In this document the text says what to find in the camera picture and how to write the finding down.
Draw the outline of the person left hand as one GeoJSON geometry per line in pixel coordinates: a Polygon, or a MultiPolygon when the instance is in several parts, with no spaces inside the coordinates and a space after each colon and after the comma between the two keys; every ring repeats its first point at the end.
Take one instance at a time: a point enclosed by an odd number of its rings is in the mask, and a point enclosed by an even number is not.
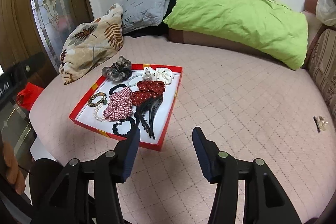
{"type": "Polygon", "coordinates": [[[3,143],[3,158],[6,166],[7,182],[14,187],[18,195],[22,195],[26,187],[25,178],[19,170],[13,148],[6,141],[3,143]]]}

